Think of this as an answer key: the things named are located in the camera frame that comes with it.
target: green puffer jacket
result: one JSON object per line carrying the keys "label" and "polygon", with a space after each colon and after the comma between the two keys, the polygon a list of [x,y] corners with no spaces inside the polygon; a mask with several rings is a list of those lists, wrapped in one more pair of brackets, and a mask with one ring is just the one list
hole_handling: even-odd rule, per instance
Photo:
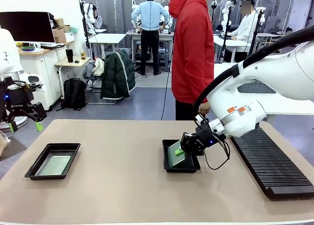
{"label": "green puffer jacket", "polygon": [[110,100],[128,98],[135,87],[134,65],[125,50],[106,56],[100,97]]}

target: cardboard box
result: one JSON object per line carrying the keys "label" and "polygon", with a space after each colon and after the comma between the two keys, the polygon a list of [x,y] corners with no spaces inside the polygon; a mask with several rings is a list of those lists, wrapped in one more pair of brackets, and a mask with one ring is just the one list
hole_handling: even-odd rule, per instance
{"label": "cardboard box", "polygon": [[57,44],[64,44],[64,43],[67,42],[66,39],[65,39],[65,35],[63,35],[63,36],[61,36],[61,37],[57,37],[57,38],[55,38],[54,40],[55,40],[55,42],[56,42]]}
{"label": "cardboard box", "polygon": [[72,32],[65,32],[65,39],[67,42],[74,41],[74,34]]}
{"label": "cardboard box", "polygon": [[52,29],[54,38],[65,36],[63,28]]}
{"label": "cardboard box", "polygon": [[63,18],[55,18],[55,21],[57,22],[57,25],[64,25]]}
{"label": "cardboard box", "polygon": [[70,25],[59,25],[59,26],[57,26],[57,28],[64,29],[64,32],[70,32],[71,31]]}

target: backpack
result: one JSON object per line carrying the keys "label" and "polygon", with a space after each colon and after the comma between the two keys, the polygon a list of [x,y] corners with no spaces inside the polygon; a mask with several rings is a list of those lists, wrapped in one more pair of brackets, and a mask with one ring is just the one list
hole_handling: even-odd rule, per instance
{"label": "backpack", "polygon": [[61,108],[72,108],[80,111],[86,106],[86,84],[80,78],[68,79],[64,82],[64,100],[61,101]]}

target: person in blue shirt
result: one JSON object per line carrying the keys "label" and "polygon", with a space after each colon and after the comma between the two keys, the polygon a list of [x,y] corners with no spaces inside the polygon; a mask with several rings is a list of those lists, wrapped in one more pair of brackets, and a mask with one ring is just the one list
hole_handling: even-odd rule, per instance
{"label": "person in blue shirt", "polygon": [[[141,15],[141,25],[137,24],[136,18]],[[165,17],[163,25],[160,27],[160,16]],[[158,48],[159,48],[159,31],[163,31],[166,23],[169,21],[169,12],[162,7],[160,3],[154,2],[154,0],[147,0],[140,3],[139,6],[132,12],[132,19],[135,22],[137,29],[141,34],[141,66],[140,75],[145,75],[146,72],[146,57],[148,47],[152,48],[153,53],[153,68],[154,75],[159,75],[161,72],[158,67]]]}

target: light blue shirt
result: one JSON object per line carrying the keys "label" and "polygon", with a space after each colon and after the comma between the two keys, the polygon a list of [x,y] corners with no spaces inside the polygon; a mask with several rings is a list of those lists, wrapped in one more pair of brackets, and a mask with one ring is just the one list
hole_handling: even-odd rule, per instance
{"label": "light blue shirt", "polygon": [[132,20],[135,23],[137,22],[136,17],[139,15],[141,15],[142,22],[140,27],[143,30],[158,30],[161,15],[165,17],[165,22],[169,21],[169,12],[160,3],[154,1],[140,3],[132,12]]}

